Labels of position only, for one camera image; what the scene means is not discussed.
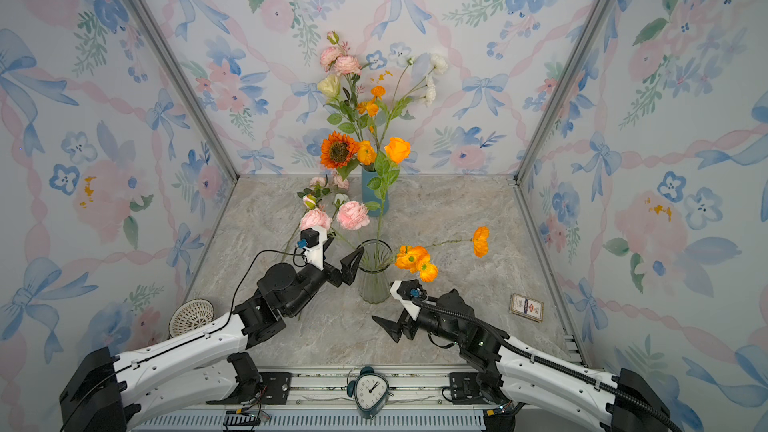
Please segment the clear glass vase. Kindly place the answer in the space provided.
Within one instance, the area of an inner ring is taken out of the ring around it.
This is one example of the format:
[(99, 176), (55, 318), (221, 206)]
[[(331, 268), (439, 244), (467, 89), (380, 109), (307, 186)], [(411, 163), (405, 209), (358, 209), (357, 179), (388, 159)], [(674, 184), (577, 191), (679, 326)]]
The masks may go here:
[(364, 240), (361, 246), (364, 253), (356, 279), (359, 295), (367, 303), (382, 303), (390, 296), (388, 270), (394, 251), (388, 243), (377, 239)]

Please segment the pink rose stem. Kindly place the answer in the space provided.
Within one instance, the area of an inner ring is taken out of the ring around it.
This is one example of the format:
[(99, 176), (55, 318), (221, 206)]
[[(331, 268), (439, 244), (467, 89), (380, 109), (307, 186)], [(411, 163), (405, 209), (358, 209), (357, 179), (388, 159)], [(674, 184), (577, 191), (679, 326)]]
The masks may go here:
[(368, 208), (361, 202), (348, 201), (340, 206), (335, 218), (320, 208), (306, 212), (299, 223), (299, 230), (321, 227), (326, 231), (339, 233), (341, 231), (358, 231), (370, 223)]

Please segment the orange poppy spray stem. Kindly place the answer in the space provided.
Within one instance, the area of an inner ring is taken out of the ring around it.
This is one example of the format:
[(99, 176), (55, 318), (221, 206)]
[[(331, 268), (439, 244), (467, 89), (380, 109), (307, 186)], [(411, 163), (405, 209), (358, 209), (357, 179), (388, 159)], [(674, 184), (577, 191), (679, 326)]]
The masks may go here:
[(434, 263), (429, 250), (444, 246), (471, 244), (475, 257), (483, 258), (489, 253), (490, 230), (488, 227), (477, 228), (471, 238), (449, 239), (432, 243), (426, 247), (402, 245), (395, 252), (389, 253), (383, 260), (383, 266), (394, 265), (400, 270), (416, 274), (424, 283), (434, 282), (439, 275), (439, 267)]

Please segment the teal ceramic vase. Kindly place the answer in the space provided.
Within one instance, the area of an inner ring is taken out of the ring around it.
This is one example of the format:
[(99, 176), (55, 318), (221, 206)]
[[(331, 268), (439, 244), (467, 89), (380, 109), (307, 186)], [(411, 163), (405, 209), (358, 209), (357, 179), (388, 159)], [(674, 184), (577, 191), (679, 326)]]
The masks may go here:
[(377, 210), (369, 210), (369, 215), (371, 217), (380, 217), (382, 214), (386, 214), (389, 210), (389, 196), (386, 196), (384, 200), (381, 200), (376, 196), (375, 190), (369, 187), (369, 183), (374, 178), (377, 178), (377, 177), (378, 175), (376, 172), (370, 172), (365, 168), (363, 168), (361, 171), (361, 187), (362, 187), (363, 201), (365, 203), (375, 202), (376, 204), (379, 205), (379, 208)]

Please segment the orange ranunculus flower stem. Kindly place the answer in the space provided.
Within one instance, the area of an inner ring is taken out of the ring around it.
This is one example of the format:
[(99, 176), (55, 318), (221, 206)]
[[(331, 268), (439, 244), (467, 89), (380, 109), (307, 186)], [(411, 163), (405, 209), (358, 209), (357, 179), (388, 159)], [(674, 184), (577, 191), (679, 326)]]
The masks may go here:
[[(376, 172), (378, 177), (374, 178), (369, 187), (375, 190), (376, 196), (384, 200), (388, 196), (389, 189), (398, 180), (400, 176), (400, 165), (405, 161), (411, 153), (411, 144), (405, 139), (399, 137), (392, 137), (389, 142), (381, 149), (378, 150), (378, 155), (372, 169), (367, 169), (370, 172)], [(375, 202), (365, 203), (368, 210), (377, 210), (379, 205)], [(376, 219), (376, 236), (375, 239), (382, 240), (382, 227), (383, 216)]]

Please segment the orange poppy flower stem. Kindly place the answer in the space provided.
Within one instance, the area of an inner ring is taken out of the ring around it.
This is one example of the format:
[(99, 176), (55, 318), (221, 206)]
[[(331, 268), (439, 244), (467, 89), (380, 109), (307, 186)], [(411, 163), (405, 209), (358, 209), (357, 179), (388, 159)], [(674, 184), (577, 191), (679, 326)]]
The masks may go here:
[(357, 157), (359, 162), (368, 169), (372, 169), (378, 155), (379, 140), (376, 119), (381, 111), (380, 102), (386, 94), (386, 89), (381, 85), (376, 85), (371, 89), (371, 94), (370, 99), (361, 101), (356, 106), (360, 129), (367, 132), (367, 139), (359, 141)]

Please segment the white ranunculus flower stem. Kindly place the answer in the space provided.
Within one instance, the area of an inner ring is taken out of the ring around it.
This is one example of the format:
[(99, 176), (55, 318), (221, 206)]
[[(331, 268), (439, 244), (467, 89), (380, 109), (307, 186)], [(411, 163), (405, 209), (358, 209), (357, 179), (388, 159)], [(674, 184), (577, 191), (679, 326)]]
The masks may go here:
[(437, 97), (435, 77), (445, 74), (448, 69), (449, 62), (443, 55), (424, 53), (408, 59), (387, 108), (383, 135), (386, 135), (392, 124), (398, 120), (414, 121), (414, 107), (433, 104)]

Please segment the tall pink bud stem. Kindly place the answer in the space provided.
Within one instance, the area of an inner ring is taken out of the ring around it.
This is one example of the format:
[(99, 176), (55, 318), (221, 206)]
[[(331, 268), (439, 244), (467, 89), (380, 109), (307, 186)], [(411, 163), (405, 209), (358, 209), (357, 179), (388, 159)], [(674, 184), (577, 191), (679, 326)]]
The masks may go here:
[[(361, 79), (363, 66), (358, 58), (351, 54), (350, 45), (336, 31), (328, 32), (326, 38), (329, 45), (322, 50), (319, 57), (320, 65), (326, 76), (330, 74), (358, 74)], [(361, 94), (359, 89), (360, 79), (357, 82), (358, 103), (360, 102)]]

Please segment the cream rose stem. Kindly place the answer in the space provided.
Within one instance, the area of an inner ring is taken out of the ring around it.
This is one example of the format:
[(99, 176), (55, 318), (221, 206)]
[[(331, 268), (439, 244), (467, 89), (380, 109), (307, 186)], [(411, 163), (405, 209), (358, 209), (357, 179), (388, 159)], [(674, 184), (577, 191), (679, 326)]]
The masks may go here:
[(327, 121), (358, 142), (363, 140), (363, 131), (367, 124), (358, 107), (359, 79), (358, 74), (330, 74), (317, 84), (317, 89), (326, 100), (326, 107), (330, 109)]

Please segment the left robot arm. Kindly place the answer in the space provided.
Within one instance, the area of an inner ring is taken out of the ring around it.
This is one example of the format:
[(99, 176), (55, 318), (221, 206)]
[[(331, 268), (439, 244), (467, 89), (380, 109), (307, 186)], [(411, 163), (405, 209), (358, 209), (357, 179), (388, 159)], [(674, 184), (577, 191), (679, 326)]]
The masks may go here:
[(59, 396), (64, 431), (127, 431), (157, 415), (206, 401), (247, 401), (258, 370), (248, 349), (282, 331), (324, 284), (354, 283), (364, 251), (356, 248), (338, 266), (322, 245), (302, 251), (301, 269), (268, 268), (254, 294), (213, 322), (141, 349), (89, 352)]

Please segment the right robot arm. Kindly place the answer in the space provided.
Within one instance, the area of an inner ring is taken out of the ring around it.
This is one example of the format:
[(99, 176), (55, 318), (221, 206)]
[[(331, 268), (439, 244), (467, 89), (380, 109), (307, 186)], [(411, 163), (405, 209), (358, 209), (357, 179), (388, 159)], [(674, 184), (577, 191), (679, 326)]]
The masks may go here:
[(423, 331), (457, 346), (489, 403), (538, 407), (589, 431), (676, 431), (669, 408), (637, 373), (611, 374), (541, 352), (476, 317), (457, 290), (430, 296), (417, 280), (394, 281), (403, 310), (376, 323), (393, 341)]

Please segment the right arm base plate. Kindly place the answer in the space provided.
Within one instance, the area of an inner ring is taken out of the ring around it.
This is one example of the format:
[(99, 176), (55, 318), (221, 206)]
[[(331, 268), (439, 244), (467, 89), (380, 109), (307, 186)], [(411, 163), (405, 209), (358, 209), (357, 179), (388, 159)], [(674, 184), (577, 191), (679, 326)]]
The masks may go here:
[(448, 385), (441, 389), (442, 398), (453, 405), (492, 405), (481, 393), (477, 376), (470, 372), (449, 373)]

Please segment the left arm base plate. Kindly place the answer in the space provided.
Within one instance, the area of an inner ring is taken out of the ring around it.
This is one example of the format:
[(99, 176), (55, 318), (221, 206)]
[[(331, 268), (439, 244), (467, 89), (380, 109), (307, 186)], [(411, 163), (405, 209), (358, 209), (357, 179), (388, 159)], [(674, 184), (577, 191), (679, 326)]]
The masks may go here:
[(238, 385), (226, 398), (206, 401), (207, 405), (286, 405), (293, 375), (289, 372), (261, 373), (259, 379)]

